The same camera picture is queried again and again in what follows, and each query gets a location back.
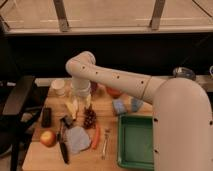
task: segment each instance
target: cup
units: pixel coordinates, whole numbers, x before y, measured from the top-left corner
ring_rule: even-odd
[[[62,96],[65,94],[65,81],[61,78],[57,78],[51,83],[52,89],[58,96]]]

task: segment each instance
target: black knife handle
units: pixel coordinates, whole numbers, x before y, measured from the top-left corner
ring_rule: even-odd
[[[68,150],[67,150],[67,146],[64,142],[59,142],[60,144],[60,149],[61,149],[61,153],[64,159],[65,163],[69,163],[69,157],[68,157]]]

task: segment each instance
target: metal bar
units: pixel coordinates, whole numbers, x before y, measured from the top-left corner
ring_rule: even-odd
[[[53,2],[58,17],[59,29],[62,32],[67,32],[69,30],[69,23],[67,21],[63,0],[53,0]]]
[[[206,15],[208,15],[211,18],[213,17],[213,15],[212,15],[213,13],[211,14],[210,12],[208,12],[208,9],[205,9],[205,6],[203,6],[202,4],[200,4],[199,1],[192,0],[192,2],[194,2],[195,5],[197,5],[204,13],[206,13]]]
[[[10,26],[4,21],[4,18],[0,15],[0,27],[4,31],[4,33],[10,31]]]
[[[152,14],[152,19],[150,22],[150,27],[152,30],[158,30],[160,26],[160,19],[163,13],[163,8],[166,0],[156,0],[155,7]]]

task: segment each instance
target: chair armrest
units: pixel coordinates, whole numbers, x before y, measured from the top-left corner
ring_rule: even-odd
[[[18,115],[23,111],[23,107],[30,96],[34,85],[34,76],[23,76],[16,83],[16,86],[10,92],[2,115]]]

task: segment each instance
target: knife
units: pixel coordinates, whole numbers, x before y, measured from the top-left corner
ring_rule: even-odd
[[[67,146],[64,142],[63,139],[63,122],[60,120],[60,130],[59,133],[57,135],[57,139],[60,145],[60,150],[61,150],[61,154],[64,160],[64,163],[68,164],[69,163],[69,156],[68,156],[68,150],[67,150]]]

